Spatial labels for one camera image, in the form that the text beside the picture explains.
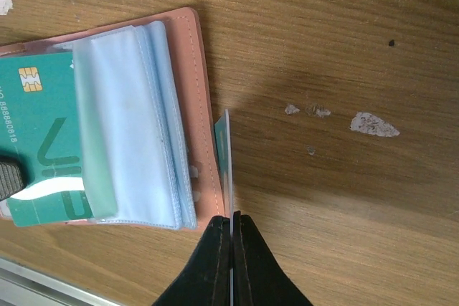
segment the card holder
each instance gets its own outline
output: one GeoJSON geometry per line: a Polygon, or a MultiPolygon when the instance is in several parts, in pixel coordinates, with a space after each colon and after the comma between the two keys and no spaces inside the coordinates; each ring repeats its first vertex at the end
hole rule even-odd
{"type": "Polygon", "coordinates": [[[110,208],[102,206],[107,194],[118,205],[114,216],[96,221],[196,228],[164,25],[55,48],[73,50],[87,199],[97,215],[110,208]]]}

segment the green card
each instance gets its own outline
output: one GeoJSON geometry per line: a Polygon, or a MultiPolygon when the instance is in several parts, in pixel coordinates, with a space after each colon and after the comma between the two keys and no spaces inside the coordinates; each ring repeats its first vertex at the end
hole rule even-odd
{"type": "Polygon", "coordinates": [[[8,199],[14,223],[91,218],[82,187],[72,53],[1,58],[0,110],[0,154],[18,158],[27,171],[26,190],[8,199]]]}

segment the white spot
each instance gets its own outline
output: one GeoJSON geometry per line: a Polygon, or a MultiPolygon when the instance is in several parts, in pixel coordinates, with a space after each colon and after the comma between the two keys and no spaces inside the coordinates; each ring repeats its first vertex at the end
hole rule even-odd
{"type": "Polygon", "coordinates": [[[400,132],[393,125],[370,113],[357,113],[351,121],[351,130],[391,138],[400,132]]]}
{"type": "Polygon", "coordinates": [[[193,191],[193,201],[197,202],[201,198],[201,193],[199,191],[193,191]]]}
{"type": "Polygon", "coordinates": [[[316,153],[316,149],[313,146],[308,146],[308,155],[313,156],[316,153]]]}
{"type": "Polygon", "coordinates": [[[13,8],[12,0],[0,0],[0,15],[5,15],[13,8]]]}
{"type": "Polygon", "coordinates": [[[285,113],[287,115],[292,115],[292,114],[296,114],[296,113],[299,113],[300,110],[293,104],[289,104],[287,105],[287,108],[285,109],[285,113]]]}
{"type": "Polygon", "coordinates": [[[189,166],[189,176],[190,178],[198,178],[199,172],[196,166],[190,165],[189,166]]]}
{"type": "Polygon", "coordinates": [[[307,107],[306,113],[310,116],[316,116],[318,118],[324,118],[331,115],[331,111],[320,104],[312,104],[311,106],[307,107]]]}

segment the wooden table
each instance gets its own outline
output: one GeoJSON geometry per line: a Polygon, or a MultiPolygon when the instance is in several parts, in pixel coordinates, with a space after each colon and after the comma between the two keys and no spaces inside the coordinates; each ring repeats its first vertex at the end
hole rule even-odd
{"type": "MultiPolygon", "coordinates": [[[[214,116],[232,111],[237,206],[290,278],[315,305],[458,304],[459,0],[13,2],[0,44],[194,7],[214,116]],[[400,135],[350,131],[362,111],[400,135]]],[[[0,255],[128,305],[153,302],[198,238],[0,221],[0,255]]]]}

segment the pink wallet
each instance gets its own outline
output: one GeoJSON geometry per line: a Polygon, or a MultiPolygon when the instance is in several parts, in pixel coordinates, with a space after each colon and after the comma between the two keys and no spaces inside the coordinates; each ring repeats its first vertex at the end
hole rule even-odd
{"type": "MultiPolygon", "coordinates": [[[[217,168],[214,127],[199,17],[195,10],[182,8],[140,19],[111,24],[74,34],[0,47],[0,57],[40,53],[49,46],[80,39],[108,30],[162,21],[166,26],[172,70],[179,99],[191,171],[198,231],[204,231],[214,215],[224,213],[222,187],[217,168]]],[[[68,224],[87,224],[71,221],[68,224]]]]}

